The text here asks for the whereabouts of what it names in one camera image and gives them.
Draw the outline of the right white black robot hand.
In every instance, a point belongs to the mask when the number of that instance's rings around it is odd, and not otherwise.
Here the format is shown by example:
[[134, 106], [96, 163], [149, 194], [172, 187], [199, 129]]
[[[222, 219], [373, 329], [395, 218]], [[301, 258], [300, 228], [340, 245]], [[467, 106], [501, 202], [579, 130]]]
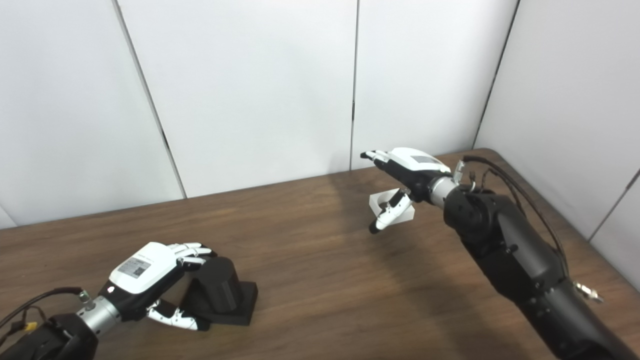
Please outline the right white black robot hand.
[[377, 234], [400, 218], [414, 203], [427, 202], [444, 209], [447, 198], [458, 185], [450, 167], [421, 150], [396, 147], [393, 150], [368, 150], [359, 157], [370, 160], [379, 170], [402, 184], [369, 226]]

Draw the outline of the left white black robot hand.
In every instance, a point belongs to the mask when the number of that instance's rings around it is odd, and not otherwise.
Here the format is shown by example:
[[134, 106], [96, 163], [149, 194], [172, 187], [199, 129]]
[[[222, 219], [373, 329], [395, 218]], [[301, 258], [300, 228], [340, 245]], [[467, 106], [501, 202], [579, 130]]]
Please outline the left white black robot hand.
[[174, 328], [207, 332], [208, 322], [162, 296], [186, 273], [198, 271], [216, 256], [201, 243], [147, 243], [110, 272], [94, 306], [78, 311], [77, 316], [97, 337], [120, 323], [144, 318]]

